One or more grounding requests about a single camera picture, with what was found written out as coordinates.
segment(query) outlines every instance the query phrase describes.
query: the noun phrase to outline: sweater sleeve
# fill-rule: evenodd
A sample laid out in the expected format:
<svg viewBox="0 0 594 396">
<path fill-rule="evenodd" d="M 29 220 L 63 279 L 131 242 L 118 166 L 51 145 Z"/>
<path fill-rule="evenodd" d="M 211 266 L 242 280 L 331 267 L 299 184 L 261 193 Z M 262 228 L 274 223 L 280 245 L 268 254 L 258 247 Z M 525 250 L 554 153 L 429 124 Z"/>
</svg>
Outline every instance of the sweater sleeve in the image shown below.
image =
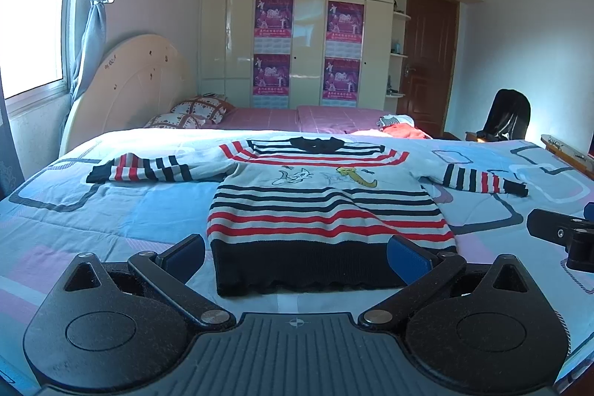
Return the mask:
<svg viewBox="0 0 594 396">
<path fill-rule="evenodd" d="M 126 153 L 93 167 L 87 183 L 110 181 L 198 181 L 231 173 L 238 162 L 225 156 L 221 147 L 158 158 L 141 158 Z"/>
<path fill-rule="evenodd" d="M 501 178 L 487 171 L 464 168 L 454 163 L 427 162 L 416 167 L 411 173 L 426 177 L 444 187 L 476 193 L 511 193 L 520 197 L 528 196 L 525 183 Z"/>
</svg>

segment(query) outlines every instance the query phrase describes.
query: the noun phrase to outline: striped sweater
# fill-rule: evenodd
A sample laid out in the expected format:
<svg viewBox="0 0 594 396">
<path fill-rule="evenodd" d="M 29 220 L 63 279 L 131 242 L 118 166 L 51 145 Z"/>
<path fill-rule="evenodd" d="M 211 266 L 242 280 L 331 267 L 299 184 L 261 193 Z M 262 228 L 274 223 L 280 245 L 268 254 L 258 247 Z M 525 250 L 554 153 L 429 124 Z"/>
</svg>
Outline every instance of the striped sweater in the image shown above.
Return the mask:
<svg viewBox="0 0 594 396">
<path fill-rule="evenodd" d="M 336 138 L 235 141 L 153 160 L 126 154 L 94 167 L 87 182 L 218 174 L 227 177 L 210 207 L 207 235 L 220 295 L 278 285 L 404 285 L 386 259 L 393 234 L 433 252 L 456 249 L 421 177 L 457 190 L 528 194 L 523 184 L 491 173 Z"/>
</svg>

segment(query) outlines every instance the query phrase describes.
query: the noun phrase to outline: window sill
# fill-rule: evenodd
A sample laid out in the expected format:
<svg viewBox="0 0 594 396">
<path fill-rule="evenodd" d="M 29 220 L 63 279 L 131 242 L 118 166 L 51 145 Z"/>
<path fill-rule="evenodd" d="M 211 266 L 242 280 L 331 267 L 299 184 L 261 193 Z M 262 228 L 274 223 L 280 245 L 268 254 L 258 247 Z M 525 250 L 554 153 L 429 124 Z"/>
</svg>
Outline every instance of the window sill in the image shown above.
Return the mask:
<svg viewBox="0 0 594 396">
<path fill-rule="evenodd" d="M 12 118 L 68 92 L 63 79 L 11 96 L 6 100 L 8 117 Z"/>
</svg>

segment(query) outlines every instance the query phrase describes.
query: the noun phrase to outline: white wall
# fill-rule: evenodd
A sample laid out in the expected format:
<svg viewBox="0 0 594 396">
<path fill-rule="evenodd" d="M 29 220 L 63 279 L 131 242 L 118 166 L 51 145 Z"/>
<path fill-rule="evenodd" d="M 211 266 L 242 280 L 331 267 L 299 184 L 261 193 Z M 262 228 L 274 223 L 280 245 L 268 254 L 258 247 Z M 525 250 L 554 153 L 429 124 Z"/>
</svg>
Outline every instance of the white wall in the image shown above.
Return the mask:
<svg viewBox="0 0 594 396">
<path fill-rule="evenodd" d="M 106 8 L 106 51 L 130 36 L 159 34 L 170 39 L 185 56 L 198 82 L 200 0 L 115 0 Z M 64 95 L 11 117 L 11 129 L 26 177 L 57 159 L 59 132 L 68 104 L 69 96 Z"/>
<path fill-rule="evenodd" d="M 586 151 L 594 131 L 594 0 L 486 0 L 466 13 L 446 129 L 482 129 L 495 93 L 524 93 L 527 139 Z"/>
</svg>

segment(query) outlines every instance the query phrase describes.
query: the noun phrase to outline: headboard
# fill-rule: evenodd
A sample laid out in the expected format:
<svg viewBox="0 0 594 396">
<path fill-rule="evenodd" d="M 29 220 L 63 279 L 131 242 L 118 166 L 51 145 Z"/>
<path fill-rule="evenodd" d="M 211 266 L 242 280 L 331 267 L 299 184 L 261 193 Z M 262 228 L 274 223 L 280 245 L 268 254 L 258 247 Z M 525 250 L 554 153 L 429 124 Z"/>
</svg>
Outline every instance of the headboard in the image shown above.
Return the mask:
<svg viewBox="0 0 594 396">
<path fill-rule="evenodd" d="M 161 36 L 136 36 L 103 60 L 68 116 L 60 156 L 103 133 L 143 127 L 153 116 L 194 96 L 186 61 Z"/>
</svg>

